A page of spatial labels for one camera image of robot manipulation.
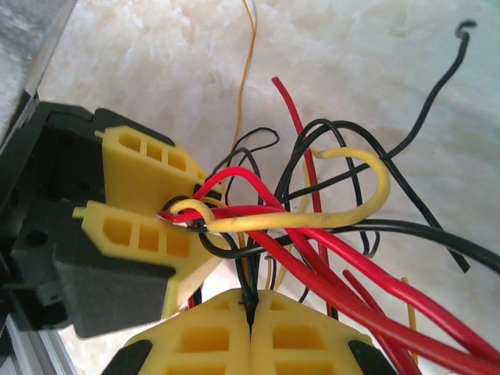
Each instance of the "rectangular hole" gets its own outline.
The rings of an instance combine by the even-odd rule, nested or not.
[[[140,152],[141,150],[141,139],[133,134],[120,134],[118,142],[122,146],[129,148],[130,150],[134,150],[135,152]]]
[[[102,231],[112,243],[130,245],[130,234],[132,233],[132,223],[130,221],[106,217],[102,225]]]
[[[225,375],[224,364],[175,365],[168,369],[166,375]]]
[[[169,166],[177,168],[178,170],[186,170],[186,161],[184,158],[175,152],[168,153],[168,163]]]
[[[148,146],[146,148],[146,155],[161,162],[162,148],[158,145],[154,145],[153,143],[148,143]]]
[[[322,349],[320,332],[307,325],[287,325],[273,329],[273,349]]]
[[[334,369],[329,362],[278,362],[276,375],[334,375]]]
[[[172,231],[166,237],[166,253],[187,258],[189,256],[189,237],[184,231]]]
[[[214,310],[229,310],[229,301],[222,301],[213,306]]]
[[[288,310],[288,309],[287,306],[285,306],[283,303],[279,301],[272,301],[271,310]]]
[[[139,230],[139,248],[149,250],[150,252],[158,251],[159,230],[141,225]]]
[[[184,332],[179,345],[181,353],[227,352],[229,330],[224,327],[194,327]]]

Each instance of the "black mounting piece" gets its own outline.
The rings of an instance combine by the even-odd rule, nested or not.
[[[159,320],[175,269],[103,256],[72,212],[105,202],[102,140],[127,125],[106,109],[42,102],[0,155],[0,313],[21,330],[71,323],[90,337]]]

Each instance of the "yellow bracket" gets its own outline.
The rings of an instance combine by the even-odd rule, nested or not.
[[[154,216],[171,198],[191,197],[207,177],[179,145],[126,126],[95,135],[102,138],[106,203],[113,207]]]
[[[152,343],[139,375],[363,375],[349,349],[368,336],[275,291],[259,291],[252,336],[241,290],[131,338]]]
[[[82,230],[103,255],[175,269],[166,287],[164,318],[177,311],[221,260],[203,248],[196,233],[153,217],[92,201],[75,209],[73,217],[83,219]],[[210,241],[227,247],[220,237],[210,235]]]

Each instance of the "wire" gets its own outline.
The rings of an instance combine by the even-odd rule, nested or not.
[[[311,183],[309,182],[309,175],[307,174],[307,167],[305,166],[305,163],[302,164],[302,173],[304,174],[304,185],[306,187],[310,186]],[[305,207],[306,206],[307,206],[307,195],[303,195],[301,197],[300,205],[298,206],[297,212],[298,213],[305,212]],[[291,245],[287,246],[286,249],[287,249],[288,252],[290,252],[291,251]],[[275,277],[276,277],[276,271],[277,271],[276,260],[274,259],[272,280],[274,280]],[[284,276],[286,275],[286,273],[287,273],[287,269],[284,268],[284,267],[281,267],[280,268],[280,272],[278,273],[278,276],[276,277],[276,283],[275,283],[275,285],[271,289],[273,289],[274,291],[276,291],[280,287],[280,285],[283,282],[283,279],[284,279]]]
[[[257,133],[257,132],[260,132],[260,131],[268,131],[270,132],[271,134],[274,135],[275,139],[274,141],[266,144],[266,145],[262,145],[262,146],[259,146],[259,147],[256,147],[256,148],[253,148],[251,150],[249,150],[248,152],[245,152],[242,150],[242,152],[244,153],[243,157],[241,158],[240,162],[238,163],[238,166],[241,166],[243,164],[243,162],[248,158],[248,155],[251,155],[253,152],[257,152],[257,151],[260,151],[260,150],[263,150],[263,149],[266,149],[266,148],[269,148],[269,147],[272,147],[274,146],[275,144],[277,144],[279,141],[280,141],[280,136],[279,134],[273,130],[273,129],[270,129],[268,127],[257,127],[253,130],[250,130],[248,133],[244,134],[243,136],[241,136],[237,141],[236,143],[233,145],[233,148],[231,149],[231,153],[225,158],[225,160],[227,161],[227,164],[226,166],[230,166],[231,164],[231,161],[233,159],[233,157],[238,153],[236,151],[236,147],[239,146],[240,143],[242,143],[246,138],[249,138],[251,137],[253,134]],[[257,166],[257,163],[255,161],[255,159],[251,159],[250,160],[250,163],[252,164],[252,168],[254,171],[258,171],[259,168]],[[212,172],[212,174],[214,174],[220,167],[223,166],[223,162],[222,164],[220,163],[218,166],[216,166],[216,168],[214,169],[214,171]],[[230,204],[229,202],[229,193],[230,193],[230,190],[231,190],[231,187],[233,185],[233,181],[234,181],[234,177],[230,178],[229,179],[229,183],[227,184],[227,188],[225,189],[225,193],[224,193],[224,201],[226,202],[227,205]],[[257,204],[262,204],[262,201],[261,200],[258,200],[257,201]],[[252,239],[249,238],[248,239],[248,245],[252,245],[253,242],[252,242]],[[255,279],[252,281],[255,285],[257,285],[258,283],[258,279],[259,279],[259,265],[260,265],[260,255],[256,255],[254,259],[251,260],[252,262],[254,262],[254,267],[255,267]]]
[[[355,276],[351,272],[349,272],[348,270],[344,270],[342,274],[371,309],[378,311],[385,316],[384,310],[382,310],[373,296],[362,286],[362,284],[355,278]],[[416,363],[413,362],[411,355],[405,349],[398,347],[390,341],[387,341],[380,335],[377,335],[375,338],[380,343],[380,346],[382,347],[384,352],[387,354],[387,357],[389,357],[391,362],[395,365],[398,373],[403,373],[405,375],[422,375]]]
[[[279,78],[274,77],[272,79],[272,82],[280,92],[281,97],[283,98],[288,108],[288,112],[290,113],[290,117],[294,124],[295,131],[297,132],[297,135],[299,135],[302,132],[302,121],[300,120],[300,116],[298,115],[298,111],[297,108],[295,107],[293,99],[291,98],[285,86],[280,82]],[[317,185],[318,177],[316,175],[316,168],[314,166],[313,156],[311,155],[310,150],[308,149],[305,150],[304,159],[305,159],[307,174],[309,176],[309,183],[313,186]],[[283,193],[284,191],[278,191],[276,189],[274,194],[279,198]],[[290,211],[289,204],[285,204],[284,206],[288,211]],[[321,196],[318,191],[312,193],[312,210],[315,213],[321,213],[323,211],[323,208],[321,206]],[[318,244],[318,251],[320,253],[321,259],[329,266],[330,260],[328,259],[328,251],[320,244]],[[327,314],[330,315],[330,306],[328,305],[327,305]]]
[[[271,283],[271,273],[273,272],[272,271],[272,263],[271,263],[271,257],[269,256],[269,258],[267,259],[267,275],[266,275],[266,283],[264,284],[264,289],[266,289],[267,291],[269,289],[272,289],[270,287],[270,283]]]
[[[248,209],[255,209],[255,206],[232,206],[225,213],[230,213],[234,215],[237,210],[242,210],[243,212],[248,212]],[[259,213],[271,213],[276,212],[275,209],[271,207],[260,207]],[[160,212],[159,215],[165,220],[172,223],[183,223],[185,221],[190,221],[200,217],[196,212],[187,212],[179,216],[171,215],[167,212]],[[457,235],[445,232],[444,230],[428,227],[423,224],[411,223],[409,221],[403,220],[390,220],[390,219],[366,219],[360,221],[359,223],[353,224],[348,227],[332,228],[328,229],[331,234],[341,234],[356,231],[374,231],[378,230],[380,232],[390,232],[390,233],[400,233],[408,234],[414,237],[423,238],[428,241],[435,242],[437,244],[446,246],[453,249],[455,252],[467,256],[476,262],[479,262],[489,268],[490,270],[500,274],[500,255],[497,255],[478,244],[466,240],[465,238],[459,237]],[[275,238],[280,245],[289,245],[292,243],[291,239],[287,236],[281,236]],[[217,256],[227,259],[235,259],[242,256],[250,256],[254,254],[259,254],[264,252],[265,249],[262,246],[253,245],[247,246],[246,248],[240,248],[231,257],[227,255],[227,251],[222,249],[221,253]]]
[[[313,127],[317,125],[323,125],[317,129],[315,129],[308,137],[305,137],[307,132],[311,130]],[[298,148],[299,145],[302,145],[301,149],[304,149],[305,147],[311,145],[319,136],[322,134],[328,132],[328,130],[331,127],[336,127],[338,129],[347,129],[350,131],[353,131],[363,137],[373,148],[373,150],[380,156],[380,159],[383,160],[383,156],[386,155],[387,153],[385,152],[384,148],[380,144],[380,142],[364,127],[361,127],[357,123],[352,123],[350,121],[329,121],[325,119],[316,119],[309,123],[305,128],[304,131],[298,136],[297,141],[295,142],[295,147]],[[412,189],[412,187],[409,185],[408,181],[403,177],[401,172],[399,171],[398,167],[392,162],[392,160],[387,160],[385,161],[386,167],[389,169],[389,172],[393,176],[393,178],[396,180],[398,185],[401,187],[401,189],[405,192],[405,194],[408,196],[408,198],[412,201],[415,207],[420,211],[422,216],[425,218],[425,220],[432,226],[436,227],[439,229],[443,229],[442,226],[439,224],[437,219],[434,217],[432,212],[428,209],[428,207],[425,205],[425,203],[420,199],[420,197],[417,195],[417,193]],[[293,170],[295,168],[294,165],[291,165],[288,170]],[[339,175],[339,177],[346,175],[347,173],[343,173]],[[450,248],[448,249],[450,254],[452,255],[453,259],[457,262],[459,265],[460,269],[465,273],[469,268],[470,265],[469,263],[459,254],[454,253]]]
[[[308,287],[305,287],[304,288],[304,292],[302,293],[302,295],[300,296],[300,298],[298,299],[298,303],[304,303],[305,301],[305,298],[307,297],[307,295],[309,294],[309,288]]]
[[[237,91],[237,119],[236,119],[236,128],[234,129],[233,143],[231,145],[231,149],[236,144],[238,136],[240,135],[241,129],[241,118],[243,117],[243,89],[245,88],[245,82],[248,77],[248,71],[250,70],[250,62],[252,61],[253,56],[253,47],[255,44],[255,36],[257,35],[257,26],[252,17],[252,12],[250,12],[250,8],[246,0],[243,0],[243,5],[245,6],[245,11],[248,16],[248,20],[250,21],[250,26],[252,28],[252,39],[250,39],[250,45],[248,46],[247,58],[245,60],[245,67],[243,68],[243,74],[241,75],[240,87]]]
[[[325,157],[354,157],[362,159],[372,166],[373,171],[377,175],[378,184],[377,190],[373,197],[363,203],[361,206],[356,207],[344,212],[336,213],[297,213],[297,212],[276,212],[259,214],[253,216],[241,216],[237,218],[215,220],[212,212],[208,210],[209,219],[205,220],[208,230],[213,232],[242,232],[249,230],[267,230],[276,228],[299,228],[299,227],[343,227],[360,220],[365,219],[372,213],[376,212],[386,201],[390,190],[389,173],[384,164],[373,154],[362,150],[360,148],[338,148],[329,150],[321,155]],[[249,172],[247,169],[232,166],[222,170],[218,174],[225,173],[226,171],[233,171],[238,169],[244,175]],[[185,200],[177,202],[170,207],[171,212],[178,212],[182,209],[190,208],[190,204],[194,204],[192,200]]]
[[[497,373],[500,366],[496,363],[478,359],[472,355],[419,334],[387,317],[373,312],[367,306],[332,287],[327,280],[309,270],[303,263],[286,252],[275,240],[260,231],[248,232],[248,235],[287,267],[301,282],[325,299],[330,305],[338,307],[346,316],[351,317],[368,329],[390,338],[392,341],[459,373]]]
[[[409,284],[408,277],[402,277],[401,281],[403,283],[405,283],[405,284]],[[408,323],[409,323],[409,327],[412,330],[416,330],[415,309],[412,306],[410,306],[410,305],[406,305],[406,307],[408,309]],[[419,364],[419,355],[416,354],[416,353],[412,353],[412,357],[413,357],[413,361],[415,361],[415,363],[418,365]]]
[[[195,198],[201,198],[204,194],[208,193],[209,189],[213,187],[214,184],[219,183],[221,180],[228,178],[229,176],[241,176],[245,178],[250,184],[252,184],[254,189],[257,190],[259,195],[262,196],[267,204],[272,205],[277,209],[282,209],[279,201],[277,201],[276,197],[274,197],[270,193],[263,182],[254,173],[241,167],[230,167],[222,170],[220,173],[207,181],[195,193]],[[171,211],[175,213],[188,208],[196,209],[197,211],[199,211],[199,213],[203,216],[207,227],[210,227],[210,223],[215,220],[215,216],[212,211],[210,211],[210,209],[206,205],[194,199],[188,199],[174,204],[171,207]],[[258,212],[262,207],[254,206],[254,208],[257,209]],[[238,212],[236,213],[236,215],[252,215],[253,212],[250,211],[251,210],[249,209],[247,212]],[[368,278],[370,278],[379,287],[383,288],[388,293],[394,295],[397,298],[400,298],[402,301],[409,303],[410,305],[421,311],[421,313],[434,321],[445,332],[447,332],[450,336],[457,340],[457,342],[460,343],[464,348],[470,350],[471,353],[481,356],[481,358],[485,359],[498,360],[498,358],[500,358],[500,353],[498,353],[495,348],[493,348],[485,340],[472,332],[470,328],[456,319],[442,306],[437,304],[432,299],[428,298],[420,291],[417,291],[415,288],[404,284],[398,279],[393,278],[389,273],[385,272],[379,266],[359,254],[356,250],[351,248],[342,240],[332,236],[331,234],[328,234],[325,230],[303,227],[298,229],[298,231],[302,232],[309,238],[323,243],[325,246],[342,257],[345,261],[352,264],[355,268],[368,276]],[[309,249],[307,248],[309,243],[304,237],[295,236],[294,230],[287,230],[287,232],[290,235],[291,239],[296,242],[296,245],[301,247],[302,252],[304,252],[304,249],[309,251]],[[258,232],[248,231],[248,235],[251,237],[254,233]],[[316,255],[312,248],[310,248],[310,251],[312,252],[312,254]],[[316,271],[321,270],[324,273],[331,273],[331,269],[327,267],[323,262],[320,261],[320,263],[318,264],[315,259],[308,259],[307,254],[304,253],[304,256]]]
[[[292,115],[292,119],[295,119],[294,123],[295,123],[295,129],[297,130],[297,135],[300,136],[300,134],[304,134],[304,129],[302,127],[300,119],[298,118],[297,109],[295,107],[295,104],[293,103],[293,100],[291,99],[290,94],[288,93],[288,90],[283,85],[283,82],[281,82],[279,77],[273,77],[272,82],[274,83],[274,85],[276,86],[278,91],[281,93],[281,96],[284,98],[285,103],[287,104],[288,110]],[[341,132],[338,131],[338,129],[335,127],[330,127],[330,129],[331,129],[332,133],[334,134],[334,136],[337,138],[338,144],[341,147],[347,147],[347,144],[345,143],[345,139],[342,137]],[[306,149],[305,154],[304,154],[306,161],[310,156],[311,156],[310,150]],[[355,167],[354,167],[354,162],[352,161],[352,158],[345,158],[345,160],[347,162],[348,169],[350,171],[354,170]],[[355,196],[356,205],[357,206],[362,205],[363,204],[363,194],[361,192],[361,186],[359,185],[359,178],[358,178],[357,174],[352,175],[352,186],[354,187],[354,196]],[[281,194],[279,194],[280,197],[282,195],[287,195],[288,194],[288,185],[287,185],[287,189],[283,192],[280,191],[280,193],[281,193]],[[370,242],[368,241],[368,237],[366,236],[366,233],[360,232],[360,236],[361,236],[362,247],[363,247],[362,253],[364,255],[369,256],[370,258],[373,257],[375,255],[375,253],[377,252],[377,248],[378,248],[378,245],[380,243],[380,235],[377,232],[375,233],[375,242],[374,242],[373,248],[371,250],[370,250]]]
[[[422,109],[420,110],[420,114],[418,115],[417,120],[413,124],[413,127],[410,130],[410,132],[408,133],[408,135],[400,142],[399,145],[394,147],[392,150],[390,150],[390,152],[388,152],[386,154],[386,156],[383,158],[384,161],[392,159],[394,156],[396,156],[401,151],[403,151],[406,147],[408,147],[408,145],[413,141],[413,139],[415,139],[416,135],[419,133],[420,129],[422,128],[423,122],[425,121],[427,114],[430,111],[430,107],[434,103],[435,98],[438,96],[439,91],[450,80],[450,78],[453,77],[453,75],[455,74],[457,69],[460,67],[460,65],[462,64],[462,62],[465,58],[467,46],[469,44],[470,35],[469,35],[469,33],[464,32],[463,28],[464,27],[475,27],[475,26],[476,26],[476,23],[473,21],[464,21],[464,22],[460,23],[459,27],[457,28],[457,30],[460,30],[460,32],[458,32],[458,33],[455,32],[455,35],[459,39],[461,39],[462,41],[460,43],[459,51],[458,51],[458,54],[455,58],[455,61],[450,66],[450,68],[446,71],[446,73],[443,75],[443,77],[434,85],[434,87],[430,91],[429,95],[427,96],[427,98],[423,104]],[[319,191],[319,190],[322,190],[324,188],[328,188],[329,186],[336,184],[337,182],[340,182],[342,180],[350,178],[352,176],[352,174],[359,173],[362,170],[366,170],[366,169],[368,169],[368,166],[366,164],[361,164],[350,172],[343,173],[342,175],[332,177],[332,178],[325,180],[325,181],[322,181],[318,184],[314,184],[312,187],[298,190],[298,191],[290,194],[287,197],[287,200],[298,198],[302,195],[311,194],[314,191]]]
[[[257,152],[257,151],[260,151],[260,150],[264,150],[266,148],[270,148],[270,147],[273,147],[274,145],[276,145],[279,141],[280,141],[280,135],[277,133],[277,131],[271,129],[271,128],[268,128],[268,127],[257,127],[253,130],[250,130],[247,134],[243,135],[242,137],[240,137],[240,139],[237,140],[236,144],[234,145],[233,149],[231,150],[231,153],[234,152],[234,150],[236,149],[236,147],[246,138],[252,136],[253,134],[257,133],[257,132],[260,132],[260,131],[269,131],[270,133],[272,133],[275,137],[274,141],[266,144],[266,145],[262,145],[262,146],[259,146],[259,147],[255,147],[255,148],[252,148],[249,150],[249,152],[251,154],[253,154],[254,152]],[[230,166],[231,165],[231,161],[232,161],[233,157],[231,156],[228,160],[227,160],[227,164],[226,164],[226,167]],[[243,155],[243,157],[241,158],[240,162],[238,163],[238,166],[241,166],[245,160],[247,159],[247,155]],[[224,201],[226,202],[227,205],[229,205],[229,192],[230,192],[230,189],[233,185],[233,181],[234,181],[234,177],[230,178],[229,179],[229,182],[227,183],[227,189],[226,189],[226,192],[224,193]]]

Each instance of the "marble pattern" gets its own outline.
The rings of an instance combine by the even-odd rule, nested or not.
[[[319,116],[352,120],[391,148],[406,135],[427,92],[455,58],[456,24],[464,18],[479,23],[463,67],[440,93],[418,138],[395,161],[444,228],[498,252],[500,3],[263,0],[254,6],[259,31],[245,89],[243,131],[269,126],[280,132],[281,143],[257,155],[271,187],[295,138],[272,76],[287,85],[304,122]],[[80,0],[41,97],[122,113],[179,141],[209,170],[230,146],[249,38],[238,0]],[[265,140],[260,135],[248,144]],[[352,134],[346,140],[366,147]],[[318,145],[334,147],[334,139],[325,137]],[[344,169],[341,161],[318,162],[321,180]],[[299,188],[303,179],[296,174],[293,185]],[[361,178],[368,196],[373,177],[366,172]],[[329,210],[354,203],[349,182],[322,196]],[[235,184],[234,202],[254,199],[246,184]],[[423,222],[395,184],[377,216]],[[342,237],[360,246],[359,236]],[[473,264],[464,276],[440,246],[397,234],[382,235],[375,261],[396,277],[408,276],[500,346],[500,279],[492,272]],[[346,267],[334,256],[331,262],[336,271]],[[235,283],[230,265],[223,264],[205,292],[213,295]],[[406,322],[404,304],[366,285],[388,315]],[[284,293],[297,298],[302,287],[287,277]],[[324,309],[315,296],[307,303]],[[421,331],[450,342],[422,316],[417,319]],[[71,329],[62,333],[77,367],[87,374],[98,373],[131,335],[77,341]],[[448,373],[421,363],[424,373]]]

